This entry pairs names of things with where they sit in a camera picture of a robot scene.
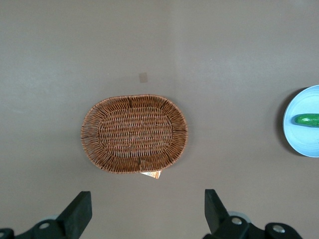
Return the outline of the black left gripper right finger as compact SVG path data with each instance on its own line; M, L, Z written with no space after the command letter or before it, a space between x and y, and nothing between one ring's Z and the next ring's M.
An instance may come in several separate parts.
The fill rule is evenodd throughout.
M214 189L205 190L204 214L210 229L204 239L246 239L249 224L240 216L231 216Z

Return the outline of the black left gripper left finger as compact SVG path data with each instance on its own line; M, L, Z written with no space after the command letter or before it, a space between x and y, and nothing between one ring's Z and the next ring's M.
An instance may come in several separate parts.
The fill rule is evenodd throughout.
M58 215L37 223L18 239L78 239L92 219L91 192L82 191Z

